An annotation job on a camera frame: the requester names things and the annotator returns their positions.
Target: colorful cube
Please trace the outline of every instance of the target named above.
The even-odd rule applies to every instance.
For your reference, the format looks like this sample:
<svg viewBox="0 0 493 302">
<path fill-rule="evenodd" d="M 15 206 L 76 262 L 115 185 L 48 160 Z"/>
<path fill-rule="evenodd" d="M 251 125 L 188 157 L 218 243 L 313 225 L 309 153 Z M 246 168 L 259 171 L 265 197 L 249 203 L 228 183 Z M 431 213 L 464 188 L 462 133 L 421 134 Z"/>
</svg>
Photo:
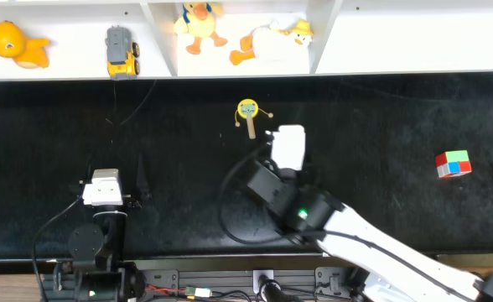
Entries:
<svg viewBox="0 0 493 302">
<path fill-rule="evenodd" d="M 472 172 L 466 150 L 444 152 L 435 160 L 440 178 L 461 176 Z"/>
</svg>

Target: orange rubber duck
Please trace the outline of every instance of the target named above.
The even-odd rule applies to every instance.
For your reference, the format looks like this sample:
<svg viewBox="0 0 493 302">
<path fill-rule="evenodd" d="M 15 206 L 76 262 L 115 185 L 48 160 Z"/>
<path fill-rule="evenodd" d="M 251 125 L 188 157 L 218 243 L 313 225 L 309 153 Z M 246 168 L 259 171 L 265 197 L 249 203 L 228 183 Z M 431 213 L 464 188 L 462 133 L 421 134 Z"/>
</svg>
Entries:
<svg viewBox="0 0 493 302">
<path fill-rule="evenodd" d="M 45 46 L 48 39 L 29 39 L 19 27 L 9 21 L 0 23 L 0 56 L 13 58 L 23 68 L 47 68 L 49 59 Z"/>
</svg>

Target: black table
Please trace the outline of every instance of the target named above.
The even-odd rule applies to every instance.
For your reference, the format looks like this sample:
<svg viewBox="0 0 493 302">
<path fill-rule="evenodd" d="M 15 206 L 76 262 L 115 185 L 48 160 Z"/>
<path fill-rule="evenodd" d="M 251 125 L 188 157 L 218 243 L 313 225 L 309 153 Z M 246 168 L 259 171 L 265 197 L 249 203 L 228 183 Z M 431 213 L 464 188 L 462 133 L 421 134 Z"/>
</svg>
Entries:
<svg viewBox="0 0 493 302">
<path fill-rule="evenodd" d="M 74 200 L 68 186 L 89 158 L 94 169 L 120 169 L 133 188 L 139 154 L 153 202 L 130 213 L 128 258 L 312 252 L 243 246 L 218 226 L 222 177 L 262 143 L 234 126 L 243 98 L 275 115 L 256 117 L 258 134 L 304 125 L 322 186 L 382 231 L 425 253 L 493 252 L 493 73 L 158 81 L 118 126 L 152 84 L 0 83 L 0 259 L 30 257 L 34 233 Z M 473 173 L 439 180 L 434 157 L 455 149 L 468 150 Z M 230 229 L 274 236 L 265 211 L 238 189 L 226 195 Z M 45 232 L 39 256 L 67 256 L 70 232 L 90 220 L 76 207 Z"/>
</svg>

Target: black wheel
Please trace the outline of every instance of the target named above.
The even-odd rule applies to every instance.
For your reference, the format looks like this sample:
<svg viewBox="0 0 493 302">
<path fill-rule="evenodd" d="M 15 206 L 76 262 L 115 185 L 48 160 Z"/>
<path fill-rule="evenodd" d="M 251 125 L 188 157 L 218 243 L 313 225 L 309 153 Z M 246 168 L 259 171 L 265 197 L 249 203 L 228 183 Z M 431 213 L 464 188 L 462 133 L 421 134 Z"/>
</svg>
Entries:
<svg viewBox="0 0 493 302">
<path fill-rule="evenodd" d="M 140 55 L 140 48 L 135 42 L 132 43 L 132 55 L 134 55 L 135 58 L 138 58 L 138 56 Z"/>
</svg>

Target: toy truck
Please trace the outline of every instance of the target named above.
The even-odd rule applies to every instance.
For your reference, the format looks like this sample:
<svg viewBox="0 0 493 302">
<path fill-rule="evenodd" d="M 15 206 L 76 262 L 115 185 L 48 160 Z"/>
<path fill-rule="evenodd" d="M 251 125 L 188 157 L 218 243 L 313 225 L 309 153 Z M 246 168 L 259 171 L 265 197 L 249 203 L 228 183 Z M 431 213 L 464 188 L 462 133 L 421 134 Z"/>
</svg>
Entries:
<svg viewBox="0 0 493 302">
<path fill-rule="evenodd" d="M 121 27 L 106 31 L 106 60 L 109 75 L 114 81 L 131 80 L 140 72 L 136 60 L 140 55 L 138 44 L 132 41 L 131 32 Z"/>
</svg>

